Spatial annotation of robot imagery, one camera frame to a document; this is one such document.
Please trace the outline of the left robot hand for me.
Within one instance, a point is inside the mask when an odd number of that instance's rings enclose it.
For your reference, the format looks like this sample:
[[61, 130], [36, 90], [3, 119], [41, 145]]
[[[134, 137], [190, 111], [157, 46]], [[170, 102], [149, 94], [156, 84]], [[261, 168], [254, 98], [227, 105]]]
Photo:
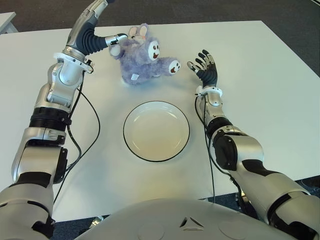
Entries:
[[88, 56], [105, 48], [118, 45], [128, 38], [125, 33], [106, 37], [95, 35], [95, 28], [100, 15], [112, 2], [112, 0], [95, 0], [83, 10], [68, 35], [65, 51]]

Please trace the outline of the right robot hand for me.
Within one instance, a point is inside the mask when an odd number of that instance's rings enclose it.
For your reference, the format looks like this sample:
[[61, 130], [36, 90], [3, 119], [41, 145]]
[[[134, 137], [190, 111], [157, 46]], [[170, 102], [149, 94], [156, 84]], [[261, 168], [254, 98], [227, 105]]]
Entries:
[[216, 87], [218, 71], [213, 56], [205, 49], [195, 58], [197, 64], [187, 62], [187, 67], [201, 80], [202, 87]]

